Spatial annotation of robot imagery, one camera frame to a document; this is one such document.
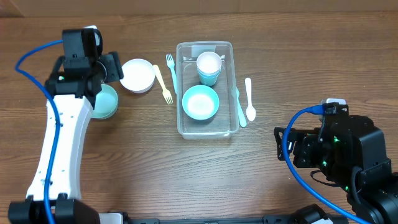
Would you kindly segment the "pink plastic cup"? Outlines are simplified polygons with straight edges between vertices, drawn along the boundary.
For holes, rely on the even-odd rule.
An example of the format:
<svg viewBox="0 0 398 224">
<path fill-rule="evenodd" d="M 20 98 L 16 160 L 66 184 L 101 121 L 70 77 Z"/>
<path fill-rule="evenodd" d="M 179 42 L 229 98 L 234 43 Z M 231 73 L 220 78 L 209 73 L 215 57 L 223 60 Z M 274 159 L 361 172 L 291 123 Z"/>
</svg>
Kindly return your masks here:
<svg viewBox="0 0 398 224">
<path fill-rule="evenodd" d="M 221 65 L 221 57 L 215 52 L 203 52 L 197 58 L 197 69 L 205 75 L 215 75 Z"/>
</svg>

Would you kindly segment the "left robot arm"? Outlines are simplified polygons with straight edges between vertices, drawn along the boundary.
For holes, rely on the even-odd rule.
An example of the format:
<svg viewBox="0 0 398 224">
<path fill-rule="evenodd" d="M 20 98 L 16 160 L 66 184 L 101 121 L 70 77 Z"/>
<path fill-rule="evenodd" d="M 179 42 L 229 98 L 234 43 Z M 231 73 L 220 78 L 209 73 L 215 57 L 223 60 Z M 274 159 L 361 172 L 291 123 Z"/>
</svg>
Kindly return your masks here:
<svg viewBox="0 0 398 224">
<path fill-rule="evenodd" d="M 47 98 L 40 161 L 23 202 L 9 205 L 11 223 L 127 223 L 121 212 L 98 213 L 81 201 L 85 134 L 103 83 L 123 77 L 116 52 L 65 54 L 39 88 Z"/>
</svg>

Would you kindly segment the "green plastic cup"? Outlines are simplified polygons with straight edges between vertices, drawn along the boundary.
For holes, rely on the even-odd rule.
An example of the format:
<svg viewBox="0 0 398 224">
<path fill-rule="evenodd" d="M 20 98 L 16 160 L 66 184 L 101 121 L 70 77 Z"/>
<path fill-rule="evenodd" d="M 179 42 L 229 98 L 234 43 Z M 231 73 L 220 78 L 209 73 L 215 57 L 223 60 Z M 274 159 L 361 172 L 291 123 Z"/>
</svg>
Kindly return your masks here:
<svg viewBox="0 0 398 224">
<path fill-rule="evenodd" d="M 213 86 L 218 79 L 218 75 L 219 74 L 205 75 L 203 73 L 199 73 L 199 79 L 202 85 Z"/>
</svg>

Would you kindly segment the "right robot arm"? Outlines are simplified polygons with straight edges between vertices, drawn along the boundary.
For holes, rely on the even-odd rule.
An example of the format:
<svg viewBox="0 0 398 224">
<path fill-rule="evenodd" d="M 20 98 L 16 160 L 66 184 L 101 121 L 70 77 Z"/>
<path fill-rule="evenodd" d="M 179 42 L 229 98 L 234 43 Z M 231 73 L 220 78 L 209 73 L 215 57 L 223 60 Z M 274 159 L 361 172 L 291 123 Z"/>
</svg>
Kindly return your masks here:
<svg viewBox="0 0 398 224">
<path fill-rule="evenodd" d="M 358 223 L 397 223 L 397 173 L 387 157 L 385 137 L 372 119 L 350 115 L 349 106 L 323 103 L 297 112 L 274 129 L 278 159 L 296 181 L 340 215 Z M 311 188 L 296 171 L 316 168 L 326 184 L 346 192 L 347 212 Z"/>
</svg>

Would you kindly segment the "pale green bowl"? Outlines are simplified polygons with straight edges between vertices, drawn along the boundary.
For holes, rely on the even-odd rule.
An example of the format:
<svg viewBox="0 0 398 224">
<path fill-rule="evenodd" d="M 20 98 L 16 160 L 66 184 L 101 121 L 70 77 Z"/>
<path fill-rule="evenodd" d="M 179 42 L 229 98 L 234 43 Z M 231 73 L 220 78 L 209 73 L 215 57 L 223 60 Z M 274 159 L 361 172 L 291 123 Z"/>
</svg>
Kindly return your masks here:
<svg viewBox="0 0 398 224">
<path fill-rule="evenodd" d="M 119 98 L 116 90 L 107 84 L 102 84 L 101 88 L 102 90 L 96 95 L 94 119 L 108 119 L 118 109 Z"/>
</svg>

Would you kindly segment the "white pink bowl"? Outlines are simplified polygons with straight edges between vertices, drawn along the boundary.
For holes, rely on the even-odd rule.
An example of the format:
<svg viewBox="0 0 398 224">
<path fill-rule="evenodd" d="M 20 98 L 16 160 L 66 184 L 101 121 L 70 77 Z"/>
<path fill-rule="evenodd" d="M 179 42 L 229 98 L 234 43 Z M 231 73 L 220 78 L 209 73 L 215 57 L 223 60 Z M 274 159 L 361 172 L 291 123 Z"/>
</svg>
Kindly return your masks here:
<svg viewBox="0 0 398 224">
<path fill-rule="evenodd" d="M 150 90 L 155 82 L 153 65 L 147 60 L 135 58 L 122 66 L 124 78 L 122 86 L 133 93 L 144 93 Z"/>
</svg>

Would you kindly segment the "blue bowl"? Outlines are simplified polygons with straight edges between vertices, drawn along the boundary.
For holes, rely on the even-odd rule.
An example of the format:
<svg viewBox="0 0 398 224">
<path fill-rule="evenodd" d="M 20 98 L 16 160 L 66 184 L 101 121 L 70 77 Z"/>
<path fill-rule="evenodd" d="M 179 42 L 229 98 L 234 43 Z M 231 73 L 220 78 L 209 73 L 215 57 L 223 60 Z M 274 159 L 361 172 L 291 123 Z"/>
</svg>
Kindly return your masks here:
<svg viewBox="0 0 398 224">
<path fill-rule="evenodd" d="M 209 86 L 195 85 L 183 94 L 183 110 L 194 120 L 204 121 L 212 118 L 217 113 L 219 106 L 219 96 Z"/>
</svg>

